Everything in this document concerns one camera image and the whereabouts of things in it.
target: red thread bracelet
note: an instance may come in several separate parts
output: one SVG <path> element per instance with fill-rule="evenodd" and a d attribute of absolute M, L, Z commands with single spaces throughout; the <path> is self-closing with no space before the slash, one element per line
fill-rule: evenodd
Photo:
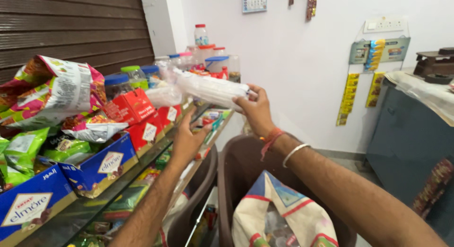
<path fill-rule="evenodd" d="M 262 158 L 260 159 L 261 162 L 263 162 L 263 160 L 265 158 L 265 153 L 270 149 L 270 147 L 274 144 L 274 142 L 277 140 L 277 138 L 284 133 L 285 132 L 282 131 L 281 129 L 274 128 L 268 134 L 268 136 L 264 139 L 265 145 L 263 146 L 262 151 L 261 151 L 261 154 L 262 154 Z"/>

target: elmore box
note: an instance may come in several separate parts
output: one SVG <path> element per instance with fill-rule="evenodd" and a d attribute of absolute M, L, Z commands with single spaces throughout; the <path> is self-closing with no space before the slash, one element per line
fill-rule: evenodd
<path fill-rule="evenodd" d="M 130 135 L 122 132 L 120 138 L 82 163 L 59 165 L 74 191 L 82 196 L 95 198 L 137 162 L 139 160 Z"/>
<path fill-rule="evenodd" d="M 77 199 L 58 165 L 0 195 L 0 246 L 15 246 Z"/>

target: red cardboard box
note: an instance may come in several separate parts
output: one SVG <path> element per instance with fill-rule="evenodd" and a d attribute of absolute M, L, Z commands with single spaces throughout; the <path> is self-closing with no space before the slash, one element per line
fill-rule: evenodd
<path fill-rule="evenodd" d="M 180 105 L 175 105 L 172 107 L 160 107 L 159 109 L 157 109 L 157 112 L 161 117 L 164 133 L 168 133 L 168 131 L 173 128 L 175 123 L 180 122 L 183 118 Z"/>
<path fill-rule="evenodd" d="M 142 88 L 122 94 L 103 107 L 107 117 L 130 126 L 149 117 L 155 110 Z"/>
<path fill-rule="evenodd" d="M 129 132 L 134 150 L 139 158 L 165 136 L 162 130 L 161 117 L 157 111 L 142 122 L 125 129 L 125 131 Z"/>

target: power socket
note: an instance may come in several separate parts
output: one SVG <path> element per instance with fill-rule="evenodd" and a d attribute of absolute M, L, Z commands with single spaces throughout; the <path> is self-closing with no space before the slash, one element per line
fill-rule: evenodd
<path fill-rule="evenodd" d="M 405 17 L 382 17 L 367 19 L 363 33 L 403 31 L 408 25 Z"/>

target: transparent plastic wrap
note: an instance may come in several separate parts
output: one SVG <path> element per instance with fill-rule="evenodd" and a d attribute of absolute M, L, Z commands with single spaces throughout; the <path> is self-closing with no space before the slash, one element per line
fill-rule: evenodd
<path fill-rule="evenodd" d="M 413 69 L 404 69 L 387 72 L 385 77 L 396 85 L 397 90 L 419 100 L 454 127 L 454 95 L 448 91 L 449 85 L 430 84 L 412 73 Z"/>
<path fill-rule="evenodd" d="M 232 98 L 248 98 L 248 85 L 217 79 L 210 76 L 198 76 L 190 72 L 174 70 L 177 77 L 177 86 L 185 93 L 201 98 L 204 101 L 233 108 L 240 111 L 241 107 L 236 105 Z"/>
<path fill-rule="evenodd" d="M 173 85 L 148 89 L 145 94 L 155 108 L 170 107 L 183 101 L 181 91 Z"/>

